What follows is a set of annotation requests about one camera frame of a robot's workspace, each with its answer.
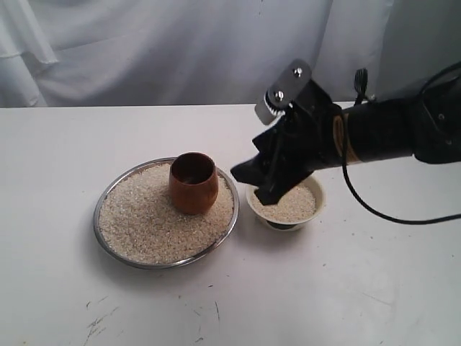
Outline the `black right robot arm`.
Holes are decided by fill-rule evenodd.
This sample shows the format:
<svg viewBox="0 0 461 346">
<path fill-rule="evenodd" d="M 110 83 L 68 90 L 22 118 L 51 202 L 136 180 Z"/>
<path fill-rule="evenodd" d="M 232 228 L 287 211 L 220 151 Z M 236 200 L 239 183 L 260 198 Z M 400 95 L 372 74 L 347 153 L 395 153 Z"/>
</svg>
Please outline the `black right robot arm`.
<svg viewBox="0 0 461 346">
<path fill-rule="evenodd" d="M 348 164 L 406 156 L 427 164 L 458 162 L 460 78 L 345 110 L 309 81 L 287 114 L 253 139 L 257 155 L 230 172 L 273 205 L 315 171 L 341 166 L 344 138 Z"/>
</svg>

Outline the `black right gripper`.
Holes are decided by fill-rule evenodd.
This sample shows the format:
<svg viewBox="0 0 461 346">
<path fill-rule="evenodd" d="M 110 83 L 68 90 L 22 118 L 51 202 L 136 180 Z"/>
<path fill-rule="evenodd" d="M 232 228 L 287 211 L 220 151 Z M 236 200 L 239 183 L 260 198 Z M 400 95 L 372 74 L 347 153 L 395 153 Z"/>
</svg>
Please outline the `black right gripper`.
<svg viewBox="0 0 461 346">
<path fill-rule="evenodd" d="M 332 123 L 340 107 L 313 80 L 287 112 L 252 142 L 258 154 L 230 169 L 240 183 L 256 186 L 262 205 L 281 198 L 315 170 L 341 163 L 332 141 Z"/>
</svg>

